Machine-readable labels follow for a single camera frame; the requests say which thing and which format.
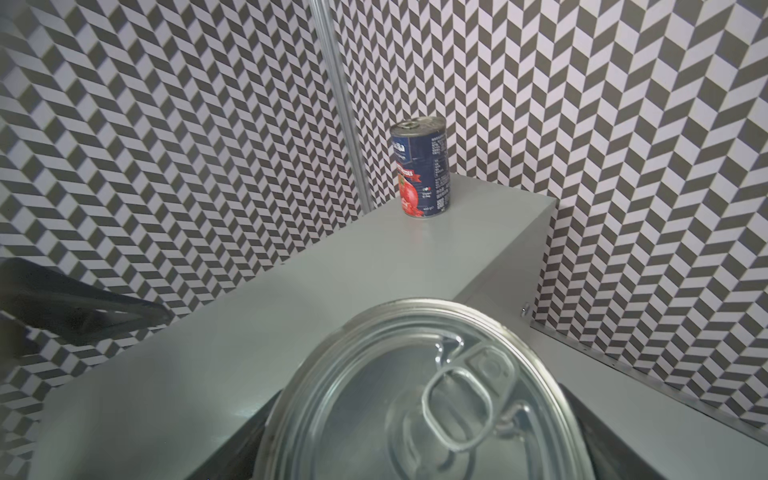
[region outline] dented can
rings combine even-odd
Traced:
[[[445,119],[417,117],[390,129],[402,209],[411,217],[434,217],[448,209],[451,184],[445,149]]]

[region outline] patterned wall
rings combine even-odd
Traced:
[[[536,320],[765,430],[768,3],[337,0],[364,157],[449,123],[460,174],[560,200]]]
[[[305,2],[4,5],[0,256],[183,316],[357,217]],[[150,333],[33,331],[41,354],[0,387],[0,472],[31,456],[52,387]]]

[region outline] vertical metal beam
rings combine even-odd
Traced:
[[[368,185],[368,175],[366,165],[362,161],[360,151],[360,142],[355,127],[355,115],[352,110],[352,102],[349,99],[347,89],[346,75],[341,57],[341,48],[336,40],[336,32],[333,28],[333,17],[329,2],[333,0],[310,0],[310,11],[315,18],[315,28],[317,36],[320,39],[320,47],[323,50],[323,57],[326,59],[326,68],[328,69],[328,78],[331,80],[331,92],[336,99],[336,107],[339,111],[341,120],[341,129],[346,142],[346,149],[349,152],[349,162],[352,165],[352,172],[355,175],[360,204],[363,214],[373,210],[373,199],[371,197],[370,186]]]

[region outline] can label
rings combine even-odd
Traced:
[[[402,209],[412,217],[431,217],[450,202],[445,131],[423,137],[392,136]]]

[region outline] wall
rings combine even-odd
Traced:
[[[359,215],[305,2],[5,7],[0,256],[183,316]],[[33,331],[41,354],[0,387],[19,455],[0,464],[31,456],[52,387],[150,334]]]
[[[387,127],[558,198],[536,321],[768,422],[768,4],[337,0],[377,203]]]

